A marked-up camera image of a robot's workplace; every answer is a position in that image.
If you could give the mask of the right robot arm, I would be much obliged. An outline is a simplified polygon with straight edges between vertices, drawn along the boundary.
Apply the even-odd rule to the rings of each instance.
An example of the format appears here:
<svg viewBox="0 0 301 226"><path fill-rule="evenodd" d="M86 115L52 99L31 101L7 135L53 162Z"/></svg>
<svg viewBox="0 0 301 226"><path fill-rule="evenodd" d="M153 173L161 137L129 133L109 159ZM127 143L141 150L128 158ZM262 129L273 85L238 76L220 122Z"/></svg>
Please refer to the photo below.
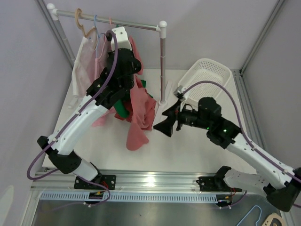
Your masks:
<svg viewBox="0 0 301 226"><path fill-rule="evenodd" d="M222 149L237 155L254 169L257 174L237 171L222 166L214 176L214 186L223 191L238 188L259 194L275 208L289 212L301 192L301 170L277 160L251 141L236 124L222 117L221 106L214 98L204 97L198 102L198 109L187 109L178 100L163 112L166 119L154 125L154 129L171 137L173 126L179 131L183 125L207 131L207 138Z"/></svg>

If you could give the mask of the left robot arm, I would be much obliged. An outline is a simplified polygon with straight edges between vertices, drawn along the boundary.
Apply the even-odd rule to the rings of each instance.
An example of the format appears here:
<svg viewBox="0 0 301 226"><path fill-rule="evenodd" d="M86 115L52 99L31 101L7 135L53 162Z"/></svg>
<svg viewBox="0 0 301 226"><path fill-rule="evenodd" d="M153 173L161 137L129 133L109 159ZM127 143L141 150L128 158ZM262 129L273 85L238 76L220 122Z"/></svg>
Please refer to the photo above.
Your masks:
<svg viewBox="0 0 301 226"><path fill-rule="evenodd" d="M92 163L78 156L74 147L98 118L129 94L134 87L134 74L140 69L141 62L131 50L119 48L109 52L107 66L87 89L75 112L57 132L38 139L38 144L59 171L85 179L91 189L100 186L101 173Z"/></svg>

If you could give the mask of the dusty red t-shirt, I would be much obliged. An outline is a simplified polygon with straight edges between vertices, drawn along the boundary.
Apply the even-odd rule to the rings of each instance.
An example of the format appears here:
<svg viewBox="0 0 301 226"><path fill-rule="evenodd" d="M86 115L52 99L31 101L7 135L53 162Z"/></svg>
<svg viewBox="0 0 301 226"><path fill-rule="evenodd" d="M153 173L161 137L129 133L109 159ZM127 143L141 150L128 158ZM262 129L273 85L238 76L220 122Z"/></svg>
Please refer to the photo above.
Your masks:
<svg viewBox="0 0 301 226"><path fill-rule="evenodd" d="M115 114L117 119L126 120L130 123L126 142L126 148L130 151L136 151L149 142L144 132L146 130L152 130L155 118L156 100L150 98L146 93L147 90L143 87L139 87L140 84L138 86L138 82L140 82L138 76L142 74L143 65L142 70L135 74L134 87L129 92L130 104L128 107L132 110L130 116L127 118L119 118L118 115Z"/></svg>

